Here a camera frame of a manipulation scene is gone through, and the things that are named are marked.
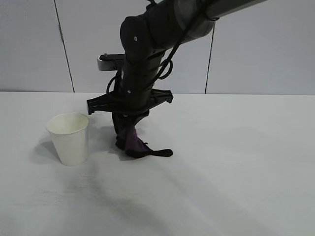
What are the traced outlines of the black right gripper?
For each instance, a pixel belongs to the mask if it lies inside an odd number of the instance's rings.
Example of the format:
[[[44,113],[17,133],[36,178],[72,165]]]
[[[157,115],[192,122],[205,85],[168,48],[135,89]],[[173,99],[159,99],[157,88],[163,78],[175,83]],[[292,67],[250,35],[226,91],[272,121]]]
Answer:
[[[118,88],[87,100],[88,114],[96,111],[112,113],[117,139],[128,140],[128,133],[131,126],[131,119],[127,115],[134,115],[132,125],[136,126],[143,118],[150,114],[150,109],[164,103],[171,103],[173,94],[170,90],[148,89],[140,93],[133,94],[130,90],[122,93]]]

